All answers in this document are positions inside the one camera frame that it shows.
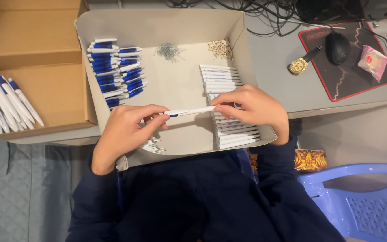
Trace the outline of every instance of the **snack package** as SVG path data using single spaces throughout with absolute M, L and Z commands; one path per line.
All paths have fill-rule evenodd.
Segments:
M 362 51 L 361 60 L 358 62 L 358 66 L 369 73 L 371 73 L 379 83 L 384 69 L 386 68 L 387 57 L 373 49 L 373 47 L 364 45 Z

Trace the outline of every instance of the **navy sweater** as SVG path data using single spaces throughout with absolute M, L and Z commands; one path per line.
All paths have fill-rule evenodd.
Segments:
M 250 148 L 259 184 L 224 151 L 129 168 L 122 209 L 116 171 L 89 170 L 73 193 L 67 241 L 343 242 L 297 181 L 296 141 Z

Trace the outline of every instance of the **watch face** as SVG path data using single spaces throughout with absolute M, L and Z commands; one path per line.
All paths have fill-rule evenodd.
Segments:
M 291 65 L 289 66 L 289 70 L 293 74 L 300 74 L 303 71 L 305 71 L 306 67 L 307 67 L 307 62 L 300 58 L 291 63 Z

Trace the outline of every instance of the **chair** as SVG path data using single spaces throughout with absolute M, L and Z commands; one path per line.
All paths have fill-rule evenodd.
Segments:
M 352 164 L 302 175 L 298 181 L 344 237 L 387 242 L 387 188 L 348 192 L 324 188 L 323 182 L 355 174 L 387 173 L 387 164 Z

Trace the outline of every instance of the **hand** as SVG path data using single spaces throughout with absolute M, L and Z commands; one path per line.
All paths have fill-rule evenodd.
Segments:
M 168 129 L 165 122 L 169 115 L 159 115 L 165 111 L 169 109 L 154 104 L 115 107 L 94 149 L 92 172 L 97 175 L 110 173 L 120 156 L 146 142 L 158 127 Z M 146 124 L 143 128 L 138 125 L 142 119 Z
M 235 102 L 241 105 L 241 110 L 230 105 L 218 105 L 226 102 Z M 269 124 L 277 135 L 277 140 L 272 145 L 284 145 L 289 139 L 289 119 L 283 106 L 261 89 L 244 85 L 232 92 L 221 93 L 214 98 L 210 106 L 228 120 L 237 118 L 247 124 Z

